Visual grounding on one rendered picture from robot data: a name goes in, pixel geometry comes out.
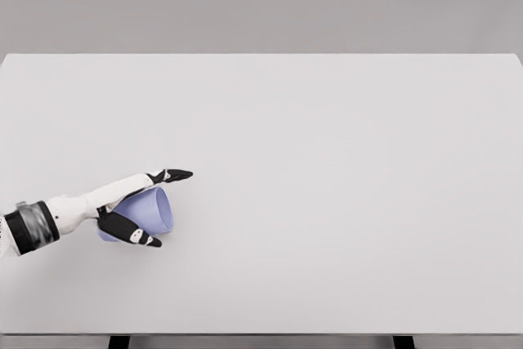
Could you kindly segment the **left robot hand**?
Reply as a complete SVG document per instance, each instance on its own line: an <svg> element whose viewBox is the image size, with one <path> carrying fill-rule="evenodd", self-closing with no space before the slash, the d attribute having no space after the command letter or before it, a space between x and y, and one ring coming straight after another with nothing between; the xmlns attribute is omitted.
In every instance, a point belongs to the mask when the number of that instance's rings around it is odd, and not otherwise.
<svg viewBox="0 0 523 349"><path fill-rule="evenodd" d="M161 187L163 183L168 184L174 181L183 181L192 176L193 173L191 171L171 168L153 173L139 173L120 181L110 183L106 186L102 186L85 194L85 197L92 206L97 208L102 204L115 201L118 197L123 196L124 193L138 190L142 187Z"/></svg>

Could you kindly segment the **light blue cup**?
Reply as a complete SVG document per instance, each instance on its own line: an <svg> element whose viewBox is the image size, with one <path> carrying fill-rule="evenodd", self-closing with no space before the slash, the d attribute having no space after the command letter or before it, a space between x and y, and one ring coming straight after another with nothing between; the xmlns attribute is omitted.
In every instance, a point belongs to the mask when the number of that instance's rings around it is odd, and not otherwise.
<svg viewBox="0 0 523 349"><path fill-rule="evenodd" d="M124 193L115 201L97 207L96 213L98 231L126 244L161 248L159 235L173 228L171 204L159 186Z"/></svg>

